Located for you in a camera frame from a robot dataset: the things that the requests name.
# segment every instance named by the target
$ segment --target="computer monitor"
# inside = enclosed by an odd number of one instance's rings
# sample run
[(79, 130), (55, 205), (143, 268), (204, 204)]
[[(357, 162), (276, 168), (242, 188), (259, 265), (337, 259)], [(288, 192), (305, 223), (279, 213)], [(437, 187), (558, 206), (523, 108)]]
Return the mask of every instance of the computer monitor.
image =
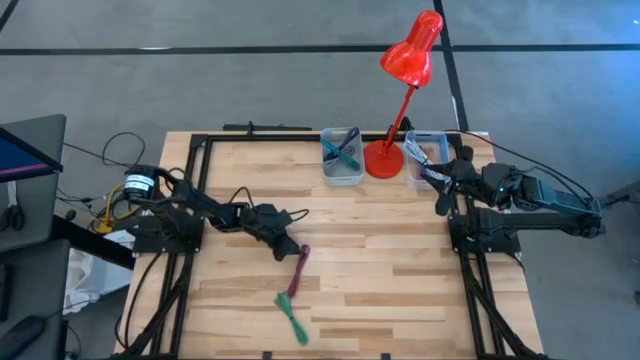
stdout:
[(62, 165), (0, 127), (0, 183), (62, 171)]

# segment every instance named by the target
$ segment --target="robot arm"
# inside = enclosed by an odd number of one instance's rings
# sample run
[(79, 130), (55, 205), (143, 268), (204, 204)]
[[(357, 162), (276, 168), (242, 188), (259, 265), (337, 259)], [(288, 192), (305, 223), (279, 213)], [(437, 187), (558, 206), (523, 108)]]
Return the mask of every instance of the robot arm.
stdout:
[[(436, 213), (446, 215), (451, 209), (452, 196), (461, 194), (499, 210), (511, 205), (524, 211), (539, 209), (555, 213), (500, 214), (478, 209), (471, 214), (470, 227), (476, 231), (493, 232), (499, 229), (557, 229), (570, 235), (594, 237), (604, 232), (600, 204), (596, 199), (578, 197), (553, 189), (546, 182), (527, 175), (511, 165), (491, 163), (478, 174), (471, 162), (473, 151), (466, 148), (459, 160), (425, 165), (421, 176), (440, 194)], [(444, 175), (437, 179), (432, 172)]]
[[(171, 195), (159, 189), (159, 180), (171, 185)], [(198, 231), (203, 218), (221, 232), (245, 231), (273, 249), (273, 256), (282, 261), (286, 255), (300, 253), (298, 244), (286, 231), (293, 220), (287, 211), (277, 211), (272, 204), (251, 206), (243, 202), (219, 203), (195, 189), (188, 180), (178, 179), (163, 168), (136, 165), (127, 172), (124, 193), (134, 204), (150, 210), (155, 219), (151, 225), (131, 228), (133, 235), (164, 236), (170, 234), (188, 240)]]

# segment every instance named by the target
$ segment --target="wooden tabletop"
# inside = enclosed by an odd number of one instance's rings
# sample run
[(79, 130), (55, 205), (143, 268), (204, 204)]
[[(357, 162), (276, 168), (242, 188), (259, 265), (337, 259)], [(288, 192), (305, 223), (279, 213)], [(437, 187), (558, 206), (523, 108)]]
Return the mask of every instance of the wooden tabletop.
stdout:
[[(167, 134), (160, 166), (184, 168), (191, 134)], [(476, 167), (494, 161), (488, 144), (467, 135), (462, 139), (475, 149)], [(256, 203), (310, 210), (289, 227), (293, 239), (311, 246), (292, 301), (309, 344), (298, 344), (273, 302), (286, 291), (297, 257), (276, 262), (265, 243), (245, 233), (222, 234), (207, 224), (195, 257), (180, 357), (261, 358), (263, 351), (272, 351), (275, 359), (371, 359), (383, 352), (401, 359), (475, 359), (460, 263), (450, 247), (446, 218), (434, 212), (437, 194), (410, 189), (404, 173), (388, 180), (365, 174), (359, 186), (327, 187), (320, 146), (216, 143), (206, 189), (223, 202), (247, 186)], [(125, 316), (152, 257), (143, 255), (136, 263)], [(488, 254), (488, 261), (499, 310), (524, 343), (541, 352), (522, 269), (503, 254)], [(163, 255), (143, 284), (131, 341), (156, 310), (165, 264)], [(492, 351), (484, 311), (481, 316)], [(165, 351), (173, 312), (168, 319)]]

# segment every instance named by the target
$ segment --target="wire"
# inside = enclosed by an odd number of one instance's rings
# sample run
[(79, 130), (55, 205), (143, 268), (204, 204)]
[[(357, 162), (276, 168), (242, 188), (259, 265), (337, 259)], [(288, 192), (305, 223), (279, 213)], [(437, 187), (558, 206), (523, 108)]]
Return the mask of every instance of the wire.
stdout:
[[(239, 188), (238, 190), (236, 190), (236, 192), (233, 193), (233, 195), (231, 195), (231, 199), (229, 199), (229, 203), (232, 203), (233, 200), (235, 200), (236, 196), (238, 196), (238, 194), (240, 194), (241, 191), (244, 191), (247, 193), (247, 198), (249, 199), (249, 204), (251, 205), (251, 208), (255, 209), (255, 204), (253, 203), (253, 198), (251, 197), (251, 192), (249, 191), (249, 189), (246, 186), (243, 186), (241, 188)], [(265, 212), (261, 212), (258, 210), (255, 210), (258, 214), (262, 214), (262, 215), (271, 215), (271, 216), (277, 216), (277, 214), (272, 214), (272, 213), (265, 213)], [(300, 210), (296, 210), (293, 212), (287, 212), (289, 214), (289, 216), (291, 215), (296, 215), (296, 214), (302, 214), (300, 216), (298, 216), (295, 219), (292, 219), (293, 222), (296, 221), (300, 221), (302, 219), (304, 219), (307, 215), (309, 215), (309, 209), (300, 209)]]
[[(121, 163), (119, 161), (115, 161), (113, 159), (110, 159), (110, 158), (108, 158), (106, 156), (106, 152), (107, 152), (107, 148), (109, 147), (109, 144), (111, 144), (111, 142), (113, 140), (115, 140), (116, 138), (118, 138), (119, 136), (123, 136), (123, 135), (133, 136), (133, 137), (137, 138), (138, 140), (140, 140), (140, 143), (142, 144), (142, 149), (140, 150), (140, 154), (138, 154), (138, 157), (136, 158), (136, 161), (133, 164)], [(126, 167), (126, 168), (131, 168), (132, 166), (137, 165), (138, 162), (140, 161), (140, 159), (142, 158), (142, 155), (144, 154), (146, 148), (147, 148), (146, 143), (144, 142), (144, 140), (139, 135), (137, 135), (135, 133), (132, 133), (132, 132), (129, 132), (129, 131), (120, 132), (120, 133), (117, 133), (117, 134), (113, 135), (112, 137), (110, 137), (109, 140), (107, 140), (107, 142), (104, 144), (104, 147), (102, 148), (102, 155), (98, 155), (98, 154), (96, 154), (96, 153), (94, 153), (92, 151), (83, 149), (83, 148), (81, 148), (81, 147), (79, 147), (77, 145), (73, 145), (73, 144), (70, 144), (70, 143), (67, 143), (67, 142), (65, 142), (63, 144), (65, 146), (68, 146), (68, 147), (72, 148), (72, 149), (81, 151), (81, 152), (83, 152), (83, 153), (85, 153), (87, 155), (91, 155), (93, 157), (96, 157), (96, 158), (102, 160), (102, 164), (104, 164), (105, 166), (119, 165), (119, 166), (123, 166), (123, 167)]]
[(140, 289), (142, 289), (142, 284), (144, 283), (144, 280), (147, 278), (147, 275), (149, 274), (149, 271), (153, 267), (153, 264), (155, 264), (156, 261), (160, 258), (160, 255), (162, 254), (158, 253), (156, 254), (156, 256), (153, 257), (153, 259), (151, 260), (147, 268), (142, 273), (142, 277), (140, 278), (140, 282), (138, 282), (136, 291), (133, 293), (133, 298), (131, 299), (131, 305), (129, 305), (129, 312), (127, 313), (127, 321), (125, 322), (125, 325), (124, 325), (124, 344), (125, 344), (124, 348), (125, 349), (129, 347), (129, 325), (131, 323), (131, 315), (133, 314), (133, 307), (136, 304), (136, 300), (138, 299), (138, 294), (140, 293)]
[(276, 296), (276, 299), (273, 301), (279, 308), (284, 312), (285, 315), (291, 321), (291, 325), (293, 326), (293, 331), (296, 334), (296, 338), (298, 339), (298, 343), (301, 345), (306, 345), (309, 343), (309, 337), (307, 333), (304, 331), (304, 328), (298, 320), (293, 316), (293, 308), (291, 307), (291, 299), (287, 296), (285, 292), (279, 292)]
[(309, 253), (311, 252), (311, 247), (309, 245), (302, 245), (300, 248), (300, 255), (298, 256), (298, 264), (296, 265), (296, 274), (293, 276), (291, 280), (291, 284), (289, 285), (289, 289), (287, 290), (287, 296), (290, 299), (293, 299), (298, 292), (298, 287), (300, 286), (300, 277), (302, 276), (302, 269), (304, 269), (304, 264), (307, 262), (309, 258)]
[(616, 198), (615, 196), (611, 196), (611, 195), (607, 195), (607, 197), (611, 199), (611, 201), (605, 204), (605, 206), (613, 205), (617, 202), (628, 202), (630, 204), (640, 204), (640, 201), (631, 200), (631, 197), (629, 195), (621, 196), (619, 198)]
[(116, 334), (116, 340), (118, 341), (118, 344), (120, 344), (120, 346), (122, 346), (123, 349), (126, 349), (126, 347), (124, 346), (124, 343), (122, 342), (122, 339), (120, 339), (120, 333), (118, 333), (118, 328), (120, 327), (121, 322), (122, 322), (122, 314), (118, 316), (118, 320), (116, 320), (116, 324), (113, 326), (113, 332)]
[(76, 340), (78, 340), (78, 356), (77, 358), (80, 357), (80, 354), (82, 354), (82, 342), (80, 341), (80, 336), (78, 336), (78, 333), (73, 330), (73, 328), (71, 327), (71, 325), (69, 325), (69, 323), (67, 323), (67, 328), (69, 328), (69, 330), (71, 330), (71, 332), (73, 333), (73, 335), (76, 336)]
[(566, 182), (564, 182), (560, 176), (558, 176), (557, 174), (545, 169), (545, 168), (541, 168), (539, 166), (534, 166), (534, 168), (536, 170), (542, 171), (543, 173), (551, 176), (552, 178), (556, 179), (560, 184), (562, 184), (562, 186), (564, 186), (567, 190), (569, 190), (573, 196), (577, 197), (578, 200), (580, 200), (580, 202), (588, 209), (589, 208), (589, 202), (586, 201), (584, 198), (582, 198), (582, 196), (578, 195), (578, 193), (573, 190), (573, 188), (571, 186), (569, 186), (569, 184), (567, 184)]
[(537, 160), (534, 160), (534, 159), (532, 159), (532, 158), (530, 158), (530, 157), (528, 157), (528, 156), (524, 156), (524, 155), (522, 155), (522, 154), (519, 154), (519, 153), (517, 153), (517, 152), (515, 152), (515, 151), (513, 151), (513, 150), (509, 150), (509, 149), (505, 148), (504, 146), (500, 146), (500, 145), (498, 145), (498, 144), (496, 144), (496, 143), (494, 143), (494, 142), (492, 142), (492, 141), (490, 141), (490, 140), (487, 140), (487, 139), (483, 138), (483, 137), (482, 137), (482, 136), (480, 136), (480, 135), (474, 134), (474, 133), (469, 132), (469, 131), (458, 130), (458, 129), (449, 129), (449, 130), (445, 130), (445, 131), (457, 132), (457, 133), (461, 133), (461, 134), (471, 135), (471, 136), (476, 137), (476, 138), (478, 138), (478, 139), (480, 139), (480, 140), (482, 140), (482, 141), (484, 141), (484, 142), (486, 142), (486, 143), (488, 143), (488, 144), (491, 144), (491, 145), (495, 146), (496, 148), (498, 148), (498, 149), (500, 149), (500, 150), (502, 150), (502, 151), (508, 152), (509, 154), (515, 155), (515, 156), (517, 156), (517, 157), (519, 157), (519, 158), (525, 159), (525, 160), (527, 160), (527, 161), (529, 161), (529, 162), (532, 162), (532, 163), (534, 163), (534, 164), (536, 164), (536, 165), (539, 165), (539, 166), (541, 166), (541, 167), (543, 167), (543, 168), (547, 169), (548, 171), (551, 171), (551, 172), (555, 173), (557, 176), (559, 176), (559, 177), (561, 177), (561, 178), (563, 178), (563, 179), (567, 180), (568, 182), (572, 183), (573, 185), (577, 186), (578, 188), (580, 188), (580, 190), (582, 190), (585, 194), (587, 194), (587, 196), (589, 197), (589, 200), (591, 200), (591, 201), (593, 201), (593, 200), (594, 200), (593, 195), (592, 195), (592, 194), (591, 194), (587, 189), (585, 189), (582, 185), (580, 185), (578, 182), (574, 181), (574, 180), (573, 180), (573, 179), (571, 179), (570, 177), (568, 177), (568, 176), (564, 175), (564, 174), (563, 174), (563, 173), (561, 173), (560, 171), (558, 171), (558, 170), (556, 170), (556, 169), (552, 168), (551, 166), (545, 165), (545, 164), (543, 164), (543, 163), (541, 163), (541, 162), (539, 162), (539, 161), (537, 161)]
[[(186, 176), (186, 173), (184, 172), (184, 170), (182, 170), (179, 167), (172, 167), (171, 169), (169, 169), (169, 174), (171, 174), (174, 171), (181, 172), (183, 178)], [(167, 189), (169, 189), (169, 191), (173, 192), (173, 186), (169, 186), (169, 183), (167, 182), (166, 178), (164, 179), (164, 186), (166, 186)]]
[[(130, 131), (123, 131), (123, 132), (119, 132), (115, 135), (113, 135), (112, 137), (109, 138), (109, 140), (107, 140), (107, 142), (104, 144), (104, 146), (102, 147), (102, 164), (104, 166), (113, 166), (113, 165), (122, 165), (120, 163), (116, 163), (113, 160), (108, 159), (105, 154), (107, 152), (107, 148), (109, 147), (109, 144), (111, 144), (111, 142), (115, 139), (117, 139), (120, 136), (124, 136), (124, 135), (129, 135), (129, 136), (133, 136), (136, 139), (140, 140), (140, 143), (142, 144), (142, 149), (140, 150), (140, 154), (138, 154), (138, 158), (136, 159), (136, 161), (132, 164), (132, 165), (127, 165), (127, 167), (134, 167), (136, 165), (138, 165), (138, 163), (140, 162), (140, 159), (142, 158), (142, 155), (144, 155), (144, 151), (147, 148), (147, 144), (144, 142), (144, 140), (140, 137), (140, 135), (132, 133)], [(112, 164), (107, 164), (107, 162), (105, 160), (109, 160), (112, 162)]]

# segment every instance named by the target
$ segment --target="concrete floor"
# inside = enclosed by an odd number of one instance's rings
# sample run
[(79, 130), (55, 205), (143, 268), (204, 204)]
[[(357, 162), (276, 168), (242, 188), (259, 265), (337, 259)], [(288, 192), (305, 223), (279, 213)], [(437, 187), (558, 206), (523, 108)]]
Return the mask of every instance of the concrete floor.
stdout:
[[(9, 0), (0, 0), (0, 11)], [(637, 0), (443, 0), (454, 45), (640, 43)], [(0, 49), (391, 43), (426, 0), (20, 0)], [(170, 130), (225, 123), (385, 129), (405, 87), (380, 54), (0, 56), (0, 123), (68, 117), (67, 141), (100, 151), (141, 134), (157, 163)], [(606, 194), (640, 179), (640, 52), (456, 53), (469, 126)], [(442, 53), (409, 109), (416, 127), (456, 126)], [(109, 155), (132, 161), (121, 138)], [(497, 152), (502, 162), (527, 164)], [(60, 186), (108, 191), (118, 168), (65, 149)], [(640, 358), (640, 208), (605, 212), (608, 234), (585, 240), (522, 233), (526, 276), (546, 352), (566, 359)], [(71, 324), (83, 357), (105, 357), (124, 296)], [(69, 348), (75, 349), (75, 339)]]

